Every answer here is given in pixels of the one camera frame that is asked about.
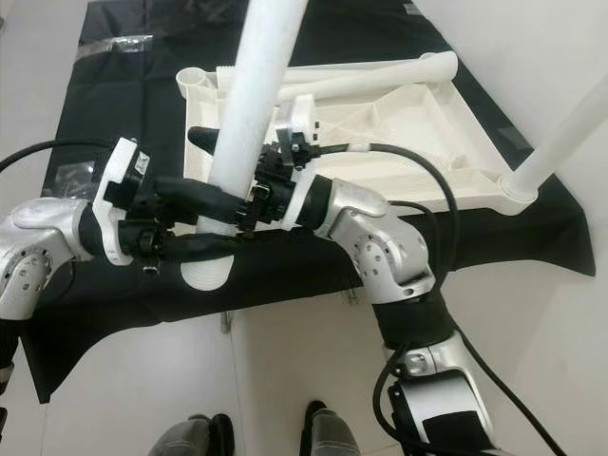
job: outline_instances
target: white tube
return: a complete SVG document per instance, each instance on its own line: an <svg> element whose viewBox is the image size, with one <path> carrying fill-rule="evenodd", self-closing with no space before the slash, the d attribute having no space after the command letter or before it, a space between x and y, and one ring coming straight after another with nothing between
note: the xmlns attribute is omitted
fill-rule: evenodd
<svg viewBox="0 0 608 456"><path fill-rule="evenodd" d="M308 0L251 0L209 176L224 192L249 194L276 93Z"/></svg>
<svg viewBox="0 0 608 456"><path fill-rule="evenodd" d="M532 201L558 167L608 118L608 74L516 171L501 178L501 187L514 200Z"/></svg>
<svg viewBox="0 0 608 456"><path fill-rule="evenodd" d="M282 84L312 83L323 79L363 74L368 71L368 69L287 68ZM234 81L235 68L233 66L218 66L216 68L216 77L218 78L218 89L228 90Z"/></svg>
<svg viewBox="0 0 608 456"><path fill-rule="evenodd" d="M278 100L291 100L297 95L307 93L313 94L314 98L319 100L383 87L440 83L453 79L457 70L458 57L451 50L438 54L429 53L414 62L373 69L352 76L283 87L278 92Z"/></svg>

